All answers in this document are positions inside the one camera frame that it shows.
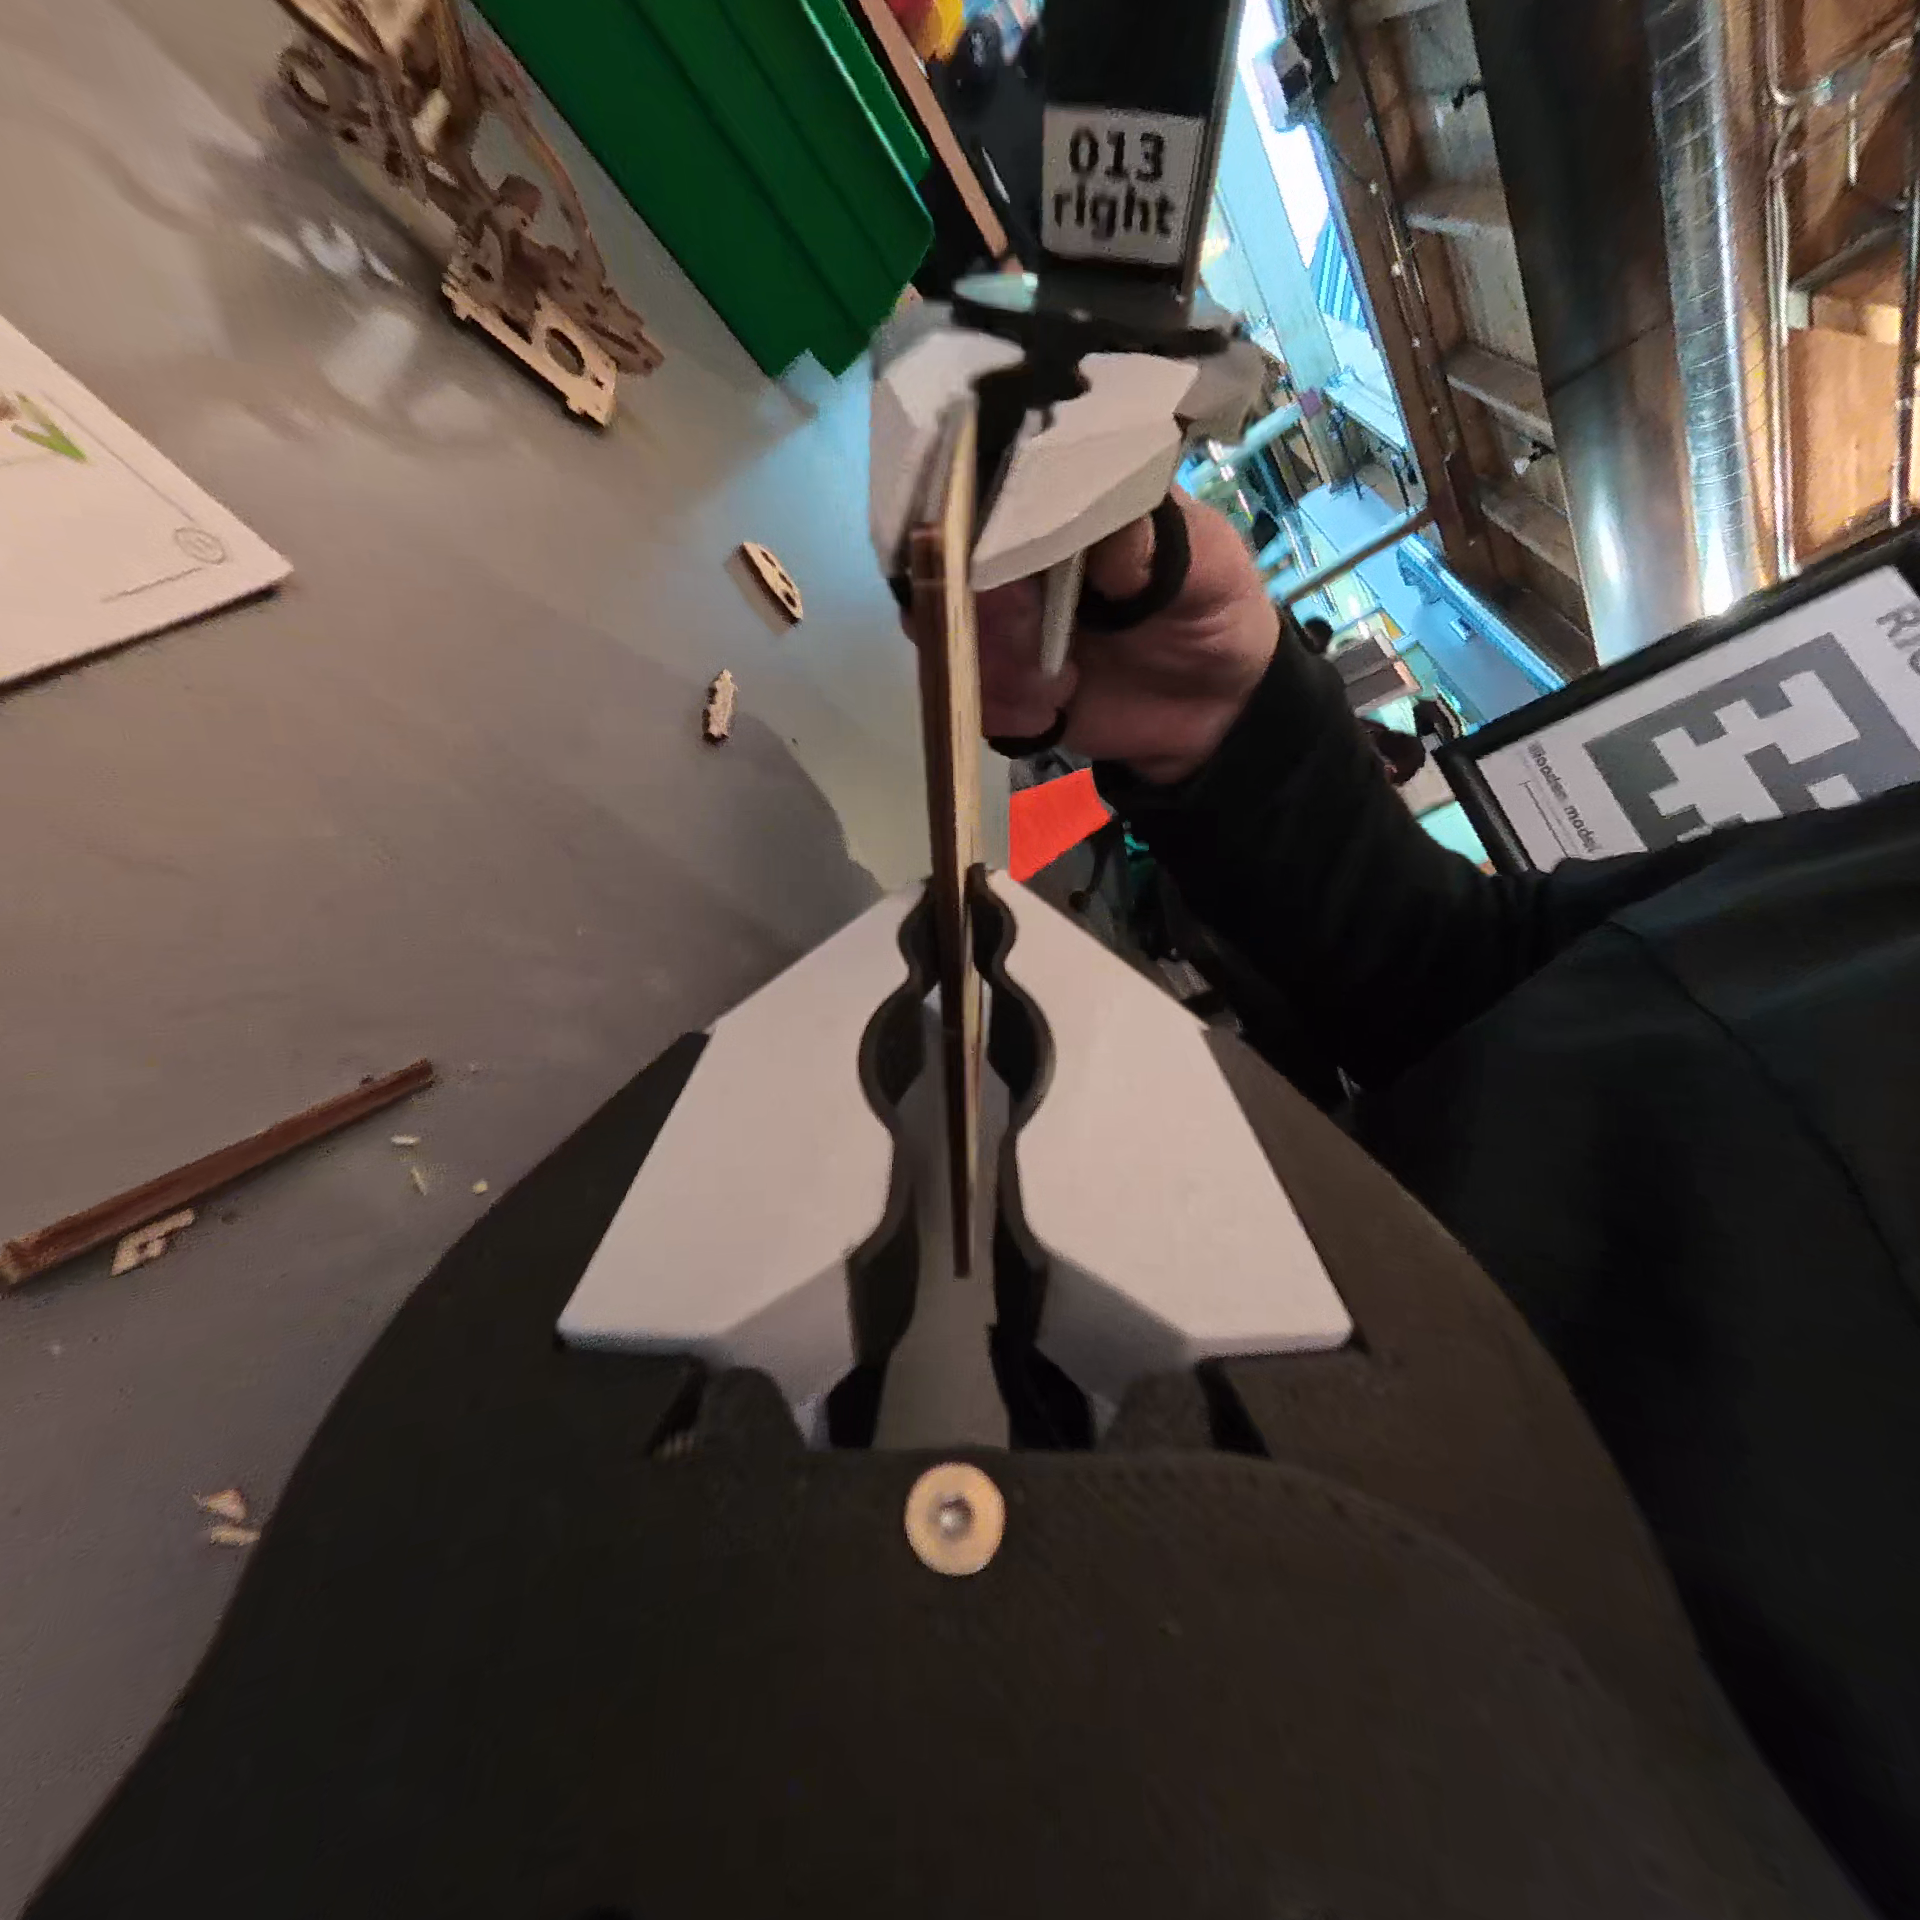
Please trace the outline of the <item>framed sign with marker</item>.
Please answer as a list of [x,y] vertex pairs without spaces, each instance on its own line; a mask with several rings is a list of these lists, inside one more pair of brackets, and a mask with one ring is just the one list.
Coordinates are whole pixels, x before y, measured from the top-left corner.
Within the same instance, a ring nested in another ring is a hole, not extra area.
[[1501,872],[1665,849],[1914,786],[1914,519],[1438,759]]

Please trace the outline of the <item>laser-cut wooden parts sheet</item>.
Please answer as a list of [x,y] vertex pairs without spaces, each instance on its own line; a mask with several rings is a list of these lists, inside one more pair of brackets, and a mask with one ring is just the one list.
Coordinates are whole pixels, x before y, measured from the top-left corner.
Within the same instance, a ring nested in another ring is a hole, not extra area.
[[905,626],[919,648],[926,766],[926,912],[940,1023],[943,1177],[951,1263],[975,1263],[978,1076],[983,988],[972,880],[983,866],[981,692],[972,550],[975,527],[975,400],[951,404],[903,535]]

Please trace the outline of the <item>dark wooden stick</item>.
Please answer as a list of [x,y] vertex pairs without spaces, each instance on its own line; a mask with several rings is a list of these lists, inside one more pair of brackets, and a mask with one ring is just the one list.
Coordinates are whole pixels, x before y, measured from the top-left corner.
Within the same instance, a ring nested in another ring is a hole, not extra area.
[[2,1282],[14,1288],[71,1263],[95,1248],[149,1230],[161,1218],[197,1206],[212,1192],[319,1143],[359,1119],[384,1112],[404,1096],[437,1084],[439,1069],[420,1057],[393,1071],[362,1076],[349,1090],[280,1118],[249,1135],[224,1143],[204,1156],[158,1177],[106,1194],[44,1228],[4,1238]]

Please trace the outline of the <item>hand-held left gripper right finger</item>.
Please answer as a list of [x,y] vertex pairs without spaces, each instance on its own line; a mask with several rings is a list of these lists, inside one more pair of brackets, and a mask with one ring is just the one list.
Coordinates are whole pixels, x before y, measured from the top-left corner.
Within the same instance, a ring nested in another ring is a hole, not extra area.
[[1004,1313],[1104,1432],[1143,1381],[1336,1353],[1356,1324],[1231,1084],[1224,1033],[1005,872],[975,887]]

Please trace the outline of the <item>person's right forearm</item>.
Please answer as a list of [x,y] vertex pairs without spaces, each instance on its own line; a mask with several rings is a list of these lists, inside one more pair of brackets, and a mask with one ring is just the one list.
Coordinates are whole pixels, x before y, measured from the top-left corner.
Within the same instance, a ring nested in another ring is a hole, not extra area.
[[1326,1112],[1391,1086],[1660,872],[1653,855],[1486,872],[1431,838],[1284,620],[1196,772],[1153,784],[1097,759],[1095,780],[1223,954],[1254,1052]]

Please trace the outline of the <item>person's right hand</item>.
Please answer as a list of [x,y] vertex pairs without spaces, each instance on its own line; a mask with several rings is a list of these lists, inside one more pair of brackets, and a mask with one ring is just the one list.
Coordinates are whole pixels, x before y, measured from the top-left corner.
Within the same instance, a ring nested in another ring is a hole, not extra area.
[[1097,541],[1066,655],[1044,668],[1044,590],[975,599],[981,726],[1172,784],[1236,721],[1278,648],[1280,615],[1229,520],[1185,492]]

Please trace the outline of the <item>assembled wooden model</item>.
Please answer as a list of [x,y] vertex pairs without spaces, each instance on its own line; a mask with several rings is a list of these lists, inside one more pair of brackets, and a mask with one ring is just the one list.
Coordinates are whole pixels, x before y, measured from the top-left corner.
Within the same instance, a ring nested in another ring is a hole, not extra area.
[[437,261],[450,314],[607,425],[660,344],[607,276],[518,61],[450,1],[280,1],[278,88]]

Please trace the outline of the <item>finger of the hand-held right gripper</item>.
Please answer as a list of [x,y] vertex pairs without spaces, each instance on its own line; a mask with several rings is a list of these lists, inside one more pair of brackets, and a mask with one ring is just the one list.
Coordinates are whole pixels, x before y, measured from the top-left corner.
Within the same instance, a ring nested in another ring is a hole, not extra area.
[[972,553],[978,592],[1049,572],[1156,510],[1190,442],[1244,426],[1266,354],[1252,338],[1196,358],[1093,351],[1078,376],[1084,390],[1015,442]]
[[962,324],[896,324],[872,350],[869,529],[882,577],[905,576],[908,527],[946,414],[981,376],[1018,367],[1017,343]]

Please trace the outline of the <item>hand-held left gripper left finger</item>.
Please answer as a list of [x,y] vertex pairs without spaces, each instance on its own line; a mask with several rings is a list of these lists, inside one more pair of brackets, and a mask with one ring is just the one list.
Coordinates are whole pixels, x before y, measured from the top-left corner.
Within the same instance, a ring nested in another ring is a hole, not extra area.
[[560,1343],[766,1375],[809,1445],[870,1441],[921,1293],[962,1257],[934,980],[908,887],[694,1034]]

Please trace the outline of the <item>white instruction booklet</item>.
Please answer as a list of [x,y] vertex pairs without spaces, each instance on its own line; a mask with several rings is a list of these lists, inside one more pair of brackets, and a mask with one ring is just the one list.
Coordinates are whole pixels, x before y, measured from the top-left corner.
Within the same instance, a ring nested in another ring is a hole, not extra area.
[[278,590],[292,565],[2,321],[2,686]]

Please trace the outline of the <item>silver metal duct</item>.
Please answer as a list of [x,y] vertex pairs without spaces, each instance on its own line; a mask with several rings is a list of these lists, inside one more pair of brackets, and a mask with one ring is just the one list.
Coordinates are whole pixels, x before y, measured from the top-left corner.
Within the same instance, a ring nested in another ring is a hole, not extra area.
[[1738,1],[1646,1],[1648,103],[1700,607],[1774,581],[1758,28]]

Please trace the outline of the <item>green plastic bin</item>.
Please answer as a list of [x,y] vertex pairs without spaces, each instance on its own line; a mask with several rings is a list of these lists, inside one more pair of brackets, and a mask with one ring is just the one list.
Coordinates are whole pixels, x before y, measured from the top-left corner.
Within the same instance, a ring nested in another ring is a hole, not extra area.
[[838,1],[479,1],[768,376],[864,357],[930,245],[930,154]]

